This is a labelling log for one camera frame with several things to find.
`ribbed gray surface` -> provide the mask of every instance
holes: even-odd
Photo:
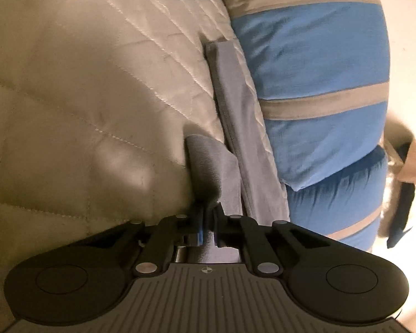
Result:
[[[6,333],[407,333],[394,319],[340,327],[301,310],[275,279],[243,264],[172,264],[138,279],[112,311],[69,327],[17,321]]]

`blue pillow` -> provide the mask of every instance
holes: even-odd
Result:
[[[319,183],[299,191],[287,187],[291,222],[330,236],[371,217],[359,230],[366,228],[361,233],[365,237],[362,240],[373,244],[377,230],[372,224],[380,215],[387,167],[384,149],[376,147],[361,160]],[[357,248],[363,246],[355,232],[340,240]]]
[[[233,9],[237,4],[250,8],[233,14],[232,27],[261,104],[325,95],[344,100],[342,92],[386,86],[389,42],[377,0],[299,1],[280,8],[269,3],[264,11],[254,12],[251,0],[229,0]],[[369,154],[382,135],[386,100],[387,95],[357,105],[347,99],[347,107],[338,113],[291,120],[263,109],[280,181],[298,191]],[[314,110],[315,104],[308,108]]]

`beige quilted blanket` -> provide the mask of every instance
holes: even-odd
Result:
[[[19,261],[190,205],[184,136],[224,140],[203,55],[220,38],[221,0],[0,0],[0,330]]]

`logo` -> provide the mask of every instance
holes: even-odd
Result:
[[[209,274],[212,272],[212,269],[209,266],[206,266],[205,268],[202,268],[201,271],[205,274]]]

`black mount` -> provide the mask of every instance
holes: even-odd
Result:
[[[287,221],[259,226],[244,216],[212,212],[218,247],[239,249],[251,274],[275,278],[304,311],[339,324],[382,321],[408,296],[408,282],[394,264]],[[157,277],[177,261],[181,247],[203,243],[203,207],[120,226],[18,264],[4,292],[17,319],[68,326],[110,311],[138,278]]]

